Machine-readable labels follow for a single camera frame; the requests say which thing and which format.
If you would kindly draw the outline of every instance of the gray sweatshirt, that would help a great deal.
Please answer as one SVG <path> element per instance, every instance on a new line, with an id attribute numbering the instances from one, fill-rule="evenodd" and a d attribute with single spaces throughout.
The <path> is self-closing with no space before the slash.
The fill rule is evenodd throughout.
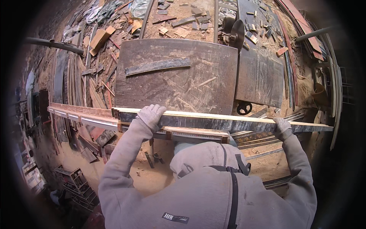
<path id="1" fill-rule="evenodd" d="M 242 155 L 240 150 L 215 142 L 183 149 L 170 163 L 176 182 L 143 197 L 129 173 L 142 142 L 152 136 L 145 124 L 133 120 L 106 163 L 98 191 L 105 228 L 226 229 L 232 204 L 231 174 L 208 166 L 238 169 L 234 155 Z M 234 173 L 237 228 L 310 228 L 317 199 L 307 156 L 295 135 L 282 147 L 292 176 L 286 197 L 266 190 L 257 176 Z"/>

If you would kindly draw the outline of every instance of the metal rack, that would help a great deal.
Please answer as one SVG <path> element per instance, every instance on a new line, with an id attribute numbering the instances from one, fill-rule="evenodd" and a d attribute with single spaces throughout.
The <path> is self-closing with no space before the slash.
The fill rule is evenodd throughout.
<path id="1" fill-rule="evenodd" d="M 72 200 L 87 211 L 92 212 L 99 204 L 99 198 L 89 186 L 81 169 L 67 171 L 63 169 L 62 165 L 59 165 L 54 171 L 63 180 L 63 186 L 71 193 Z"/>

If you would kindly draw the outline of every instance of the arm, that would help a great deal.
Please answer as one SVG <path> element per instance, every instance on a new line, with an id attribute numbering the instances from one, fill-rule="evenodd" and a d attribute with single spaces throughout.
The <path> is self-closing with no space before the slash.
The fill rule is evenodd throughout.
<path id="1" fill-rule="evenodd" d="M 160 106 L 153 107 L 156 106 L 155 110 L 152 110 L 151 106 L 144 107 L 138 113 L 105 164 L 98 186 L 98 195 L 106 228 L 120 228 L 120 219 L 127 215 L 131 206 L 137 205 L 143 198 L 133 187 L 129 173 L 142 142 L 153 137 L 152 130 L 156 132 L 160 129 L 157 123 L 165 107 L 158 110 Z"/>
<path id="2" fill-rule="evenodd" d="M 317 197 L 313 186 L 311 167 L 299 140 L 291 133 L 291 125 L 286 120 L 273 119 L 277 123 L 275 135 L 283 141 L 292 179 L 289 181 L 287 196 L 284 200 L 310 228 L 317 209 Z"/>

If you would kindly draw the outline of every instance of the sleeve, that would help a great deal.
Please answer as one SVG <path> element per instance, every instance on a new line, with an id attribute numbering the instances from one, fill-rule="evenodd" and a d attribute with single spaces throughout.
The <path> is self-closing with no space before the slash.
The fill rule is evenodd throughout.
<path id="1" fill-rule="evenodd" d="M 142 142 L 152 137 L 151 130 L 141 120 L 134 119 L 105 164 L 98 186 L 105 228 L 120 228 L 120 219 L 142 200 L 129 173 Z"/>
<path id="2" fill-rule="evenodd" d="M 317 197 L 309 161 L 295 135 L 288 137 L 283 142 L 282 148 L 292 177 L 284 200 L 304 220 L 306 228 L 310 228 L 317 209 Z"/>

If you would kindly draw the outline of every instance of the glove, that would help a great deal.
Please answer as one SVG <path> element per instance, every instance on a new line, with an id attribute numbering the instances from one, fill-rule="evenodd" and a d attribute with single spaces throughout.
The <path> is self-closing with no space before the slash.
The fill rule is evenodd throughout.
<path id="1" fill-rule="evenodd" d="M 289 136 L 293 135 L 290 123 L 283 118 L 273 118 L 276 123 L 274 135 L 281 141 L 285 141 Z"/>
<path id="2" fill-rule="evenodd" d="M 146 106 L 137 113 L 136 119 L 142 121 L 151 132 L 156 133 L 160 130 L 161 126 L 158 126 L 161 115 L 166 111 L 166 107 L 160 105 Z"/>

